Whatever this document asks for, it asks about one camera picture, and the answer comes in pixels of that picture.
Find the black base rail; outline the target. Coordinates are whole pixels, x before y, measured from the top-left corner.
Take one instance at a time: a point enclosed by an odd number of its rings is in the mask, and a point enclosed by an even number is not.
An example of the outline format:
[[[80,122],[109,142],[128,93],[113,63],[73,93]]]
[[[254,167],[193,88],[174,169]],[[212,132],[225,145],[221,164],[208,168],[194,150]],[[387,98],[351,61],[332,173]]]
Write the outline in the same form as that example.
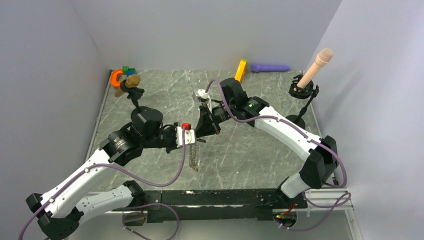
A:
[[[147,190],[144,201],[121,211],[146,214],[147,223],[175,220],[256,219],[271,221],[291,206],[277,198],[273,188]]]

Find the orange horseshoe toy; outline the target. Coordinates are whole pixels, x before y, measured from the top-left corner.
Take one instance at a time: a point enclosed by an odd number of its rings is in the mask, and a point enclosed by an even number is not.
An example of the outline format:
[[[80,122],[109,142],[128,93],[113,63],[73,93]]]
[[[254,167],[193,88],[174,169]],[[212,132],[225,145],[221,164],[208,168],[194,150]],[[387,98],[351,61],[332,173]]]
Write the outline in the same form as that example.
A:
[[[113,70],[109,77],[110,85],[114,88],[119,88],[121,81],[120,77],[124,74],[122,69]]]

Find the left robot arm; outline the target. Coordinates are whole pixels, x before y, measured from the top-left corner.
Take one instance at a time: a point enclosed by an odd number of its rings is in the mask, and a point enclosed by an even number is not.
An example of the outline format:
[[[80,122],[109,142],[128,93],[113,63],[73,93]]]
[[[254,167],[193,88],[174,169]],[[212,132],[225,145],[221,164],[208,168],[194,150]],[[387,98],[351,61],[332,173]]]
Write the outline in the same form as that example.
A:
[[[138,107],[132,111],[130,122],[110,133],[74,173],[50,191],[31,194],[26,203],[41,231],[51,240],[63,240],[91,218],[115,209],[137,210],[145,203],[142,179],[136,175],[110,191],[88,196],[113,171],[124,172],[125,165],[145,149],[171,152],[195,142],[190,124],[164,125],[159,110]]]

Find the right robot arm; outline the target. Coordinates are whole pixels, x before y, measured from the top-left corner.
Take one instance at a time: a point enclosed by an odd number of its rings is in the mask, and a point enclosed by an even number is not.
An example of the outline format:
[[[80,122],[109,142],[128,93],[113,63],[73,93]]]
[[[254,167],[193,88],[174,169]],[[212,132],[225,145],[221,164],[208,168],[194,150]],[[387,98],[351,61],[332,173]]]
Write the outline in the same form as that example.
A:
[[[262,130],[294,151],[303,167],[286,178],[276,190],[276,203],[288,208],[295,199],[309,189],[321,189],[339,166],[337,144],[330,136],[306,131],[279,114],[258,96],[249,97],[239,81],[227,78],[218,84],[222,100],[213,107],[213,99],[205,89],[197,89],[192,97],[201,105],[195,128],[197,138],[220,133],[220,123],[233,119]]]

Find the beige microphone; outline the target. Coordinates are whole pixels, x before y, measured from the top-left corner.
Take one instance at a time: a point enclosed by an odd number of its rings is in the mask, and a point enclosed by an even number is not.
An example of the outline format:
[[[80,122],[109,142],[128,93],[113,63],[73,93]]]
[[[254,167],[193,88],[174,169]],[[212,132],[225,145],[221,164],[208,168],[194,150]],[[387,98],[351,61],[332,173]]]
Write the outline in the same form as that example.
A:
[[[324,48],[318,52],[314,62],[296,84],[295,89],[297,91],[304,90],[318,72],[331,61],[333,56],[334,51],[330,48]]]

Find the blue toy brick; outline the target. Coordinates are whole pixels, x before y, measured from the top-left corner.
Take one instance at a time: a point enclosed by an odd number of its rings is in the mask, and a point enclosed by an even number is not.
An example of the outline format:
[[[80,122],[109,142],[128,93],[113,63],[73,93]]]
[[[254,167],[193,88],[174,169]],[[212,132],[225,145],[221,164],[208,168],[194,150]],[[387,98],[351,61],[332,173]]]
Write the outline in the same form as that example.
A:
[[[129,77],[130,75],[134,75],[135,74],[135,72],[134,71],[128,71],[127,73],[126,73],[126,77]]]

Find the left black microphone stand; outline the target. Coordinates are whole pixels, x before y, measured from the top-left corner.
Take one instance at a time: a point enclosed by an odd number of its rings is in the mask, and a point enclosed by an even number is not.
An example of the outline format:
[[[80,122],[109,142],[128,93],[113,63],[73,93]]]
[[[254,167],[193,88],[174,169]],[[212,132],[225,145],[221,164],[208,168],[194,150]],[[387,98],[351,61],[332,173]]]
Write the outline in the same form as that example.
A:
[[[131,99],[133,105],[135,106],[135,109],[140,112],[141,109],[138,100],[143,96],[145,90],[136,86],[132,87],[131,85],[129,85],[128,79],[125,79],[121,82],[121,84],[119,85],[119,89],[122,90],[124,93],[128,94],[126,98]]]

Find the purple cylinder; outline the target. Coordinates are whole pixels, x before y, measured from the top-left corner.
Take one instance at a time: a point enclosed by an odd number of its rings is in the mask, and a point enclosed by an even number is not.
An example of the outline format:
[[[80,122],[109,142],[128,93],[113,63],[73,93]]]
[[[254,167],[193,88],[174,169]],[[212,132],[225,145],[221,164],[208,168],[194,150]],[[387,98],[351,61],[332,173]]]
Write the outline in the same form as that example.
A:
[[[251,64],[250,71],[252,73],[261,73],[261,72],[288,72],[290,67],[287,65],[275,65],[275,64]]]

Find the green toy brick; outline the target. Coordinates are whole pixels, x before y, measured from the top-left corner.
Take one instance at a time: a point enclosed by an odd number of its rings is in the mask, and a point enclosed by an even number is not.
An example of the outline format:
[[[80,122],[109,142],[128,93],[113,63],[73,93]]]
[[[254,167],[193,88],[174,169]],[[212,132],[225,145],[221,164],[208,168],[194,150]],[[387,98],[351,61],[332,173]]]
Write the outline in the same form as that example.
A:
[[[122,67],[123,74],[127,75],[127,72],[128,71],[134,71],[134,72],[136,72],[135,68],[129,67],[127,65],[125,65],[125,66]]]

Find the brown microphone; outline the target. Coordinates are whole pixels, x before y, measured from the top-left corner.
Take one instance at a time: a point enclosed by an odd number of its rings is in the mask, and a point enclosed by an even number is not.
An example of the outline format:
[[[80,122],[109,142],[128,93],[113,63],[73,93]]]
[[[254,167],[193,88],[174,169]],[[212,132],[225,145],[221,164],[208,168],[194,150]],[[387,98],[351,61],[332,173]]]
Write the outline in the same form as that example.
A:
[[[114,93],[115,97],[121,97],[125,93],[129,93],[134,90],[141,82],[141,78],[137,74],[129,75],[124,81],[119,84],[119,87]]]

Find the yellow block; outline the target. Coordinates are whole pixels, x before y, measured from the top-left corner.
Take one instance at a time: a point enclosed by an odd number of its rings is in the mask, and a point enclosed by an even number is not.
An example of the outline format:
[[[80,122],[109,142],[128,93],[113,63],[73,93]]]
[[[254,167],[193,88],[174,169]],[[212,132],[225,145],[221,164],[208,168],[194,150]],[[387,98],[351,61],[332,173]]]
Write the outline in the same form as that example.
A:
[[[247,60],[241,59],[234,76],[234,79],[237,80],[239,83],[243,81],[244,75],[246,73],[246,69],[247,69]]]

